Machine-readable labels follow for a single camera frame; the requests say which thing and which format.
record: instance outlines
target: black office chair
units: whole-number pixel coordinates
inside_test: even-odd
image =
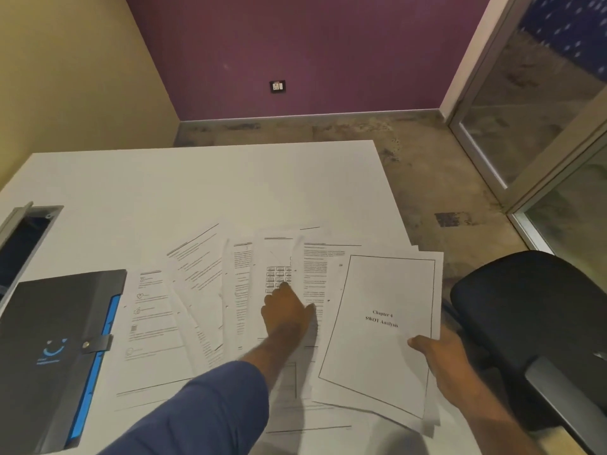
[[[554,255],[497,259],[451,290],[465,333],[500,370],[510,407],[531,429],[563,425],[607,454],[607,294]]]

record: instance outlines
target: blue sleeve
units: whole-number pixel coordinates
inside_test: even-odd
[[[100,455],[246,455],[268,413],[261,372],[232,361],[188,382]]]

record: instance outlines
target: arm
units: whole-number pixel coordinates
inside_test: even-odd
[[[268,423],[269,390],[314,311],[281,285],[265,298],[262,344],[190,380],[100,455],[246,455]]]
[[[468,421],[483,455],[543,455],[474,372],[459,336],[441,327],[441,339],[417,336],[408,341],[423,353],[439,390]]]

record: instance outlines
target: wall socket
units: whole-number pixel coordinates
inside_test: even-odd
[[[269,90],[272,94],[283,93],[286,91],[286,81],[270,81],[269,82]]]

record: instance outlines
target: white tabletop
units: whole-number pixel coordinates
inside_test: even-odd
[[[372,141],[36,153],[0,192],[0,217],[29,201],[64,209],[21,280],[146,264],[216,218],[245,230],[321,222],[408,244]],[[422,446],[478,452],[446,408]]]

